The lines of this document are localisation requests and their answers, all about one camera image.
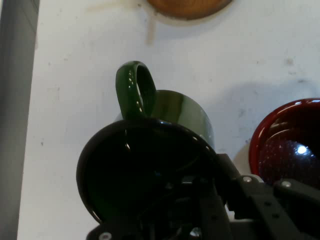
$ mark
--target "mug handle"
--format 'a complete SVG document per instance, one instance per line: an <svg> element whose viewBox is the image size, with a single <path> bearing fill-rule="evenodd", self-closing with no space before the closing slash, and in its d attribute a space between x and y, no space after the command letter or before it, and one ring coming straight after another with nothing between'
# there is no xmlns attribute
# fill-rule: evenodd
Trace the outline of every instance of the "mug handle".
<svg viewBox="0 0 320 240"><path fill-rule="evenodd" d="M156 100L156 86L145 64L130 61L116 72L115 89L124 120L150 116Z"/></svg>

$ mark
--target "metal bolt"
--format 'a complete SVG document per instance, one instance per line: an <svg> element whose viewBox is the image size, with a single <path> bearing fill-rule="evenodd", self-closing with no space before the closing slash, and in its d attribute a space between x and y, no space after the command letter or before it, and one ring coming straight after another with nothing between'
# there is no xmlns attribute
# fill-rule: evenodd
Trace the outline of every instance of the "metal bolt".
<svg viewBox="0 0 320 240"><path fill-rule="evenodd" d="M290 187L291 187L291 182L289 182L289 181L283 181L283 182L281 183L281 185L284 186L284 187L286 187L286 188L290 188Z"/></svg>
<svg viewBox="0 0 320 240"><path fill-rule="evenodd" d="M252 178L249 177L249 176L244 176L243 177L243 181L246 182L246 183L250 183L252 181Z"/></svg>
<svg viewBox="0 0 320 240"><path fill-rule="evenodd" d="M110 232L103 232L99 236L99 240L111 240L112 235Z"/></svg>
<svg viewBox="0 0 320 240"><path fill-rule="evenodd" d="M190 232L190 239L201 239L202 237L202 232L201 229L199 227L195 227L191 230Z"/></svg>

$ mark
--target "black rim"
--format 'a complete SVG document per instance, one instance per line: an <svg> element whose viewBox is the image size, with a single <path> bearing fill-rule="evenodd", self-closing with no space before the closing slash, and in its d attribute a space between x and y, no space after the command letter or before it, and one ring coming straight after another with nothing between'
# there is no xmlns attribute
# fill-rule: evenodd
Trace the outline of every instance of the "black rim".
<svg viewBox="0 0 320 240"><path fill-rule="evenodd" d="M80 197L82 199L83 204L85 205L86 209L89 211L89 213L93 216L93 218L98 222L101 223L102 219L98 216L98 213L95 213L95 209L92 205L92 203L89 200L88 197L88 190L84 187L84 181L85 181L85 169L86 165L89 159L89 156L91 153L96 149L96 147L105 140L108 136L112 136L113 134L117 133L118 131L121 131L123 129L134 129L134 128L166 128L167 130L175 130L178 131L185 136L188 136L189 138L197 138L197 141L194 141L195 146L201 146L202 148L206 148L208 151L208 156L211 156L213 158L217 157L215 151L208 145L208 143L202 139L199 135L194 133L193 131L175 123L169 123L165 122L159 119L154 118L146 118L141 120L121 120L114 122L100 131L98 131L85 145L84 149L82 150L79 161L77 164L76 169L76 182L78 191L80 194Z"/></svg>

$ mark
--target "mug rim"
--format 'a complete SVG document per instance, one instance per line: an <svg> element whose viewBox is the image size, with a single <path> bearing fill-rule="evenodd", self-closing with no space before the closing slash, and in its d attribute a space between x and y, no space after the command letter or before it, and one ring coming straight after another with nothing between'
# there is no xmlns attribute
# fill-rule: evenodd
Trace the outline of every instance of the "mug rim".
<svg viewBox="0 0 320 240"><path fill-rule="evenodd" d="M178 130L180 133L184 134L184 136L188 136L194 142L195 145L198 145L198 146L202 145L203 148L206 148L208 151L208 154L212 155L213 158L218 157L216 152L204 139L202 139L202 137L200 137L195 132L189 130L188 128L176 123L163 121L157 118L144 118L139 120L120 120L105 126L101 130L99 130L96 134L94 134L90 138L90 140L85 144L79 156L77 168L76 168L76 183L77 183L79 195L87 211L92 215L92 217L98 223L103 222L102 216L98 212L96 212L94 204L89 200L90 198L88 197L89 195L88 191L84 187L85 186L84 175L86 172L85 169L86 169L86 165L89 160L90 154L105 138L115 134L116 132L124 128L147 129L147 128L154 128L154 127Z"/></svg>
<svg viewBox="0 0 320 240"><path fill-rule="evenodd" d="M259 174L259 147L262 144L262 139L265 136L266 132L265 130L269 129L270 126L275 122L276 119L278 119L280 116L283 116L288 111L295 110L295 107L301 108L302 106L310 106L310 104L314 105L320 105L320 98L303 98L295 101L291 101L289 103L286 103L275 110L273 110L271 113L269 113L258 125L258 127L255 129L250 146L249 146L249 165L251 173L257 176L260 176Z"/></svg>

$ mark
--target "screw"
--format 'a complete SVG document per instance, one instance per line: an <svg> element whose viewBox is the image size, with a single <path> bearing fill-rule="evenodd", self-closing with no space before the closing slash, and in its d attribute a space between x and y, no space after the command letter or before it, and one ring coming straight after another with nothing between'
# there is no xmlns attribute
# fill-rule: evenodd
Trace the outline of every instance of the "screw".
<svg viewBox="0 0 320 240"><path fill-rule="evenodd" d="M286 187L286 188L290 188L290 187L291 187L291 182L289 182L289 181L283 181L283 182L281 183L281 185L284 186L284 187Z"/></svg>
<svg viewBox="0 0 320 240"><path fill-rule="evenodd" d="M110 232L103 232L99 236L99 240L111 240L112 235Z"/></svg>
<svg viewBox="0 0 320 240"><path fill-rule="evenodd" d="M243 181L245 181L246 183L250 183L252 181L252 178L249 176L244 176Z"/></svg>

